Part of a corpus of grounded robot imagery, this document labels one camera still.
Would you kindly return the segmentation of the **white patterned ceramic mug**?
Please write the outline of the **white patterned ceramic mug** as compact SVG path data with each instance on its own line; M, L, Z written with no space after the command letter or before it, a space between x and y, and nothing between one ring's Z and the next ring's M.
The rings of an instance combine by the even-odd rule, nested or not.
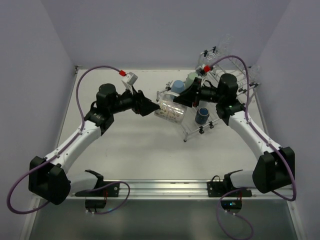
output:
M154 112L154 115L166 121L181 124L186 115L187 107L173 101L178 96L178 93L172 91L165 92L157 102L159 109Z

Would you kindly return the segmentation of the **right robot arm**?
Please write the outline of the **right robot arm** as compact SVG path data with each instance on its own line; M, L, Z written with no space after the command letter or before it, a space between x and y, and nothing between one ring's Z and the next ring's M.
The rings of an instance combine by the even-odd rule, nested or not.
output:
M249 116L248 109L237 98L237 78L224 73L216 87L204 86L196 78L192 85L173 101L186 107L199 102L214 103L218 117L247 144L257 159L253 170L237 170L224 176L231 189L254 188L265 194L291 185L295 191L295 153L272 140Z

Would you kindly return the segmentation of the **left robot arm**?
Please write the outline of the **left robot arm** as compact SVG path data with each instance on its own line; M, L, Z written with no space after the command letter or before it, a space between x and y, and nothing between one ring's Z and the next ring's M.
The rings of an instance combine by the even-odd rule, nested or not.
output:
M114 122L114 115L126 110L147 116L160 106L144 96L141 90L125 90L118 94L113 84L99 87L96 100L79 126L57 150L44 158L36 156L30 162L28 189L55 205L61 204L71 193L92 189L96 180L87 175L69 177L67 174L77 158Z

